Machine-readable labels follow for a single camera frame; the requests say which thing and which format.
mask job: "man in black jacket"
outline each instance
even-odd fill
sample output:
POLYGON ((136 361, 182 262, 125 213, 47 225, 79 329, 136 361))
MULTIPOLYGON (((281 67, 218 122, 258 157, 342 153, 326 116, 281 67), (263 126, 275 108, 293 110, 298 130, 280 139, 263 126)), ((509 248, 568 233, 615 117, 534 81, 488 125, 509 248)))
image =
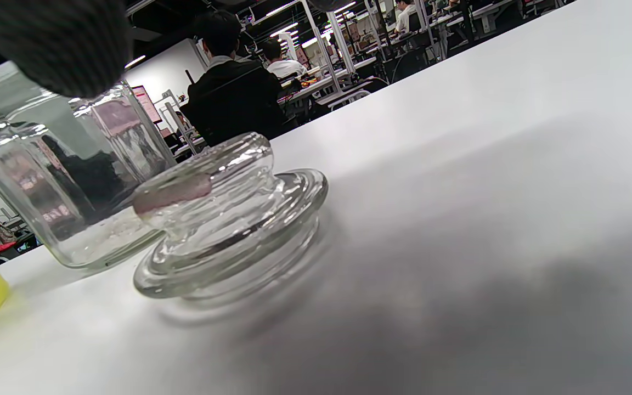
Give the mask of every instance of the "man in black jacket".
POLYGON ((212 146, 247 132, 268 138, 283 133, 286 117, 277 103, 276 76, 258 62, 234 60, 241 31, 236 16, 219 10, 201 22, 209 65, 188 88, 184 115, 212 146))

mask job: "black hair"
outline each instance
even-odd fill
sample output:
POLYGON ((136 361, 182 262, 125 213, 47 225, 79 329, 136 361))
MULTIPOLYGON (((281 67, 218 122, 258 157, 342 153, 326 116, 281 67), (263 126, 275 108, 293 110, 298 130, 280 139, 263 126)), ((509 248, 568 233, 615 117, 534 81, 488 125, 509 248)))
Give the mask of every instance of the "black hair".
POLYGON ((213 56, 231 55, 238 47, 240 22, 226 10, 218 10, 199 18, 201 36, 213 56))
POLYGON ((281 58, 281 45, 279 45, 278 40, 270 38, 263 43, 263 53, 268 60, 281 58))

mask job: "bag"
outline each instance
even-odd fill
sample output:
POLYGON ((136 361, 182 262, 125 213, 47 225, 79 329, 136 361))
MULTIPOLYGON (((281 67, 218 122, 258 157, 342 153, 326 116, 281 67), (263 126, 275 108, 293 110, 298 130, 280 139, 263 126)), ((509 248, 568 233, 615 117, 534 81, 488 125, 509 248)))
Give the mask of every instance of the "bag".
POLYGON ((13 234, 12 230, 5 227, 2 222, 0 222, 0 239, 2 239, 4 244, 16 241, 16 235, 13 234))

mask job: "gray fabric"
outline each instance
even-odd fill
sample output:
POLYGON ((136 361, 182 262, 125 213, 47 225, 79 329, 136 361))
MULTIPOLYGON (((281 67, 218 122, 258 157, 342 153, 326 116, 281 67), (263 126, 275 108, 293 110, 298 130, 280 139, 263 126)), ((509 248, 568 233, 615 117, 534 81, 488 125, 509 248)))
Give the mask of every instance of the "gray fabric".
POLYGON ((0 0, 0 54, 66 97, 91 98, 120 80, 131 59, 119 0, 0 0))

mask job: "fluorescent light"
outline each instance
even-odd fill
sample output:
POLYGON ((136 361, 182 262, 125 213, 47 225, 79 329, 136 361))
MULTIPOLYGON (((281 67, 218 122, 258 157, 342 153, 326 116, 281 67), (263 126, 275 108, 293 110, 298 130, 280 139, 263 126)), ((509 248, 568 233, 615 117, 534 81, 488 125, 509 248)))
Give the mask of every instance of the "fluorescent light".
POLYGON ((268 15, 266 15, 266 16, 272 16, 272 15, 274 15, 274 14, 276 14, 276 13, 278 13, 278 12, 280 12, 280 11, 284 10, 284 8, 289 7, 290 5, 291 5, 291 3, 284 4, 282 7, 279 7, 279 8, 276 8, 276 9, 274 9, 274 10, 271 10, 271 11, 268 13, 268 15))
POLYGON ((337 14, 337 13, 341 12, 342 10, 346 10, 346 9, 352 7, 355 4, 356 4, 356 2, 352 2, 352 3, 348 4, 348 5, 346 5, 345 7, 338 8, 337 10, 334 11, 334 13, 337 14))
POLYGON ((145 59, 145 55, 140 56, 140 58, 136 58, 135 60, 131 60, 130 63, 128 63, 128 65, 126 65, 126 69, 131 67, 132 65, 135 65, 136 63, 140 62, 141 60, 145 59))
POLYGON ((306 47, 308 47, 309 45, 313 44, 314 42, 316 42, 316 37, 311 38, 311 40, 306 40, 306 42, 304 42, 304 43, 301 45, 301 47, 302 47, 302 48, 306 48, 306 47))
POLYGON ((270 35, 270 37, 274 37, 274 36, 278 35, 279 33, 284 33, 284 32, 286 32, 287 30, 291 29, 292 27, 294 27, 294 26, 296 26, 296 25, 298 25, 298 24, 299 24, 299 22, 294 22, 294 23, 292 23, 291 25, 289 25, 289 26, 285 27, 284 29, 280 29, 280 30, 278 30, 278 31, 276 31, 276 32, 274 32, 274 33, 272 33, 272 34, 270 35))

